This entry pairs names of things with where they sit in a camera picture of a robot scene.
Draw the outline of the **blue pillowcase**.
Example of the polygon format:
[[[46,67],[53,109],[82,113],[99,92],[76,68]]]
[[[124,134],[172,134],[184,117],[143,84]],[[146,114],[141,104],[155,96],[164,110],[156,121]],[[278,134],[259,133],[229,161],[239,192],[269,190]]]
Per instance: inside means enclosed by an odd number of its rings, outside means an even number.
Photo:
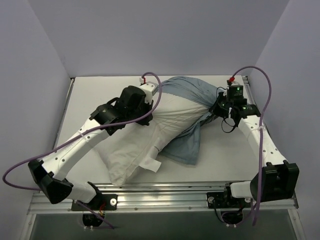
[[[195,166],[201,141],[201,126],[210,120],[209,108],[217,99],[217,86],[204,80],[175,76],[162,82],[162,94],[152,113],[161,155]]]

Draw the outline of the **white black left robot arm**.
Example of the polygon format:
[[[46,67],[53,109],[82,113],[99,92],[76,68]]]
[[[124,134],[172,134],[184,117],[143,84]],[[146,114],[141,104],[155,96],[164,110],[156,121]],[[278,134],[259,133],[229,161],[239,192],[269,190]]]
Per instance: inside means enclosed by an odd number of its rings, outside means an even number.
[[[77,183],[68,180],[69,171],[97,144],[107,139],[129,121],[137,119],[145,126],[152,115],[142,118],[153,107],[153,96],[158,86],[147,82],[139,87],[128,86],[115,97],[99,105],[74,137],[77,139],[40,159],[31,160],[28,168],[33,180],[52,204],[65,199],[81,201],[90,210],[104,203],[103,194],[91,182]]]

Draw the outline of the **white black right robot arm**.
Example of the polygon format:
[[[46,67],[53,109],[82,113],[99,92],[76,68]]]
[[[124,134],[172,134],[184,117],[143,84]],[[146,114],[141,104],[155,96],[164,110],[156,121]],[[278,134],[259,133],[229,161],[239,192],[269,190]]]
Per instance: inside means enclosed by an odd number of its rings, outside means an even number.
[[[258,158],[256,176],[250,181],[231,183],[230,189],[222,193],[223,203],[232,207],[240,198],[260,202],[292,198],[300,170],[280,153],[263,123],[264,114],[244,97],[243,85],[232,84],[219,92],[210,112],[224,120],[232,119],[233,127],[239,128]]]

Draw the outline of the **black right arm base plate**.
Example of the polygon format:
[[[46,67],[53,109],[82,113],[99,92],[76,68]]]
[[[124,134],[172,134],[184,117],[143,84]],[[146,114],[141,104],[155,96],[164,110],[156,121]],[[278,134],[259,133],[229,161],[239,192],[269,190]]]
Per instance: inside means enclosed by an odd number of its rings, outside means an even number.
[[[241,209],[251,207],[250,202],[246,202],[244,198],[234,198],[227,191],[207,192],[206,200],[209,209]]]

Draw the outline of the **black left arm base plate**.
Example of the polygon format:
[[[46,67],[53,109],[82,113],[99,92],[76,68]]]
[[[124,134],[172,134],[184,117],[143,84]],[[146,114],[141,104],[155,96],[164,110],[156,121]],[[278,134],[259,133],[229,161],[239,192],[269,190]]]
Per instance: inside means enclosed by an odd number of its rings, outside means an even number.
[[[84,205],[87,206],[89,209],[93,211],[115,211],[117,209],[118,204],[118,195],[114,193],[103,193],[101,200],[98,202],[92,203],[85,203]],[[72,201],[71,204],[72,211],[86,211],[86,208],[82,205],[76,203],[75,200]]]

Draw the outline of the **white pillow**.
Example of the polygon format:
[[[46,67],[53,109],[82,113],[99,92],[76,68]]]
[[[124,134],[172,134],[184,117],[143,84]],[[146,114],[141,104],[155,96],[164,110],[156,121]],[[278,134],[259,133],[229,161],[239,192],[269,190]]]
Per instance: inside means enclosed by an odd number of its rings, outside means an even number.
[[[156,158],[160,151],[155,146],[158,136],[159,129],[152,119],[144,126],[127,124],[95,147],[113,185],[123,185],[137,168],[159,170],[161,163]]]

